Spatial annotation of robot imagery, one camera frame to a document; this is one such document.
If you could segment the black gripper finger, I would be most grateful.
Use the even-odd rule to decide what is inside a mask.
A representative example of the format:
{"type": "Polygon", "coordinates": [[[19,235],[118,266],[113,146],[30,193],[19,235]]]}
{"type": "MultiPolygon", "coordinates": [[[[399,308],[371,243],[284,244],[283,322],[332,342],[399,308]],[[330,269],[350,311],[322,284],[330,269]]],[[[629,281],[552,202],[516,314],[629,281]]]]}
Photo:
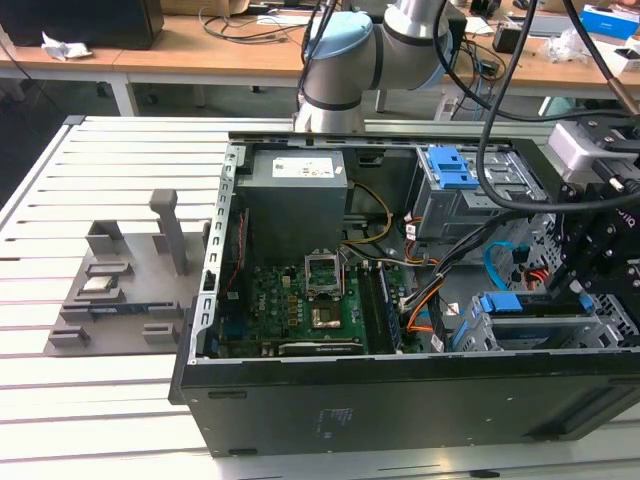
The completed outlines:
{"type": "Polygon", "coordinates": [[[614,293],[620,267],[617,209],[577,215],[572,234],[572,289],[580,295],[614,293]]]}
{"type": "Polygon", "coordinates": [[[547,284],[547,291],[554,300],[577,295],[586,282],[588,261],[581,250],[585,222],[586,213],[580,208],[556,213],[554,235],[560,250],[561,265],[547,284]]]}

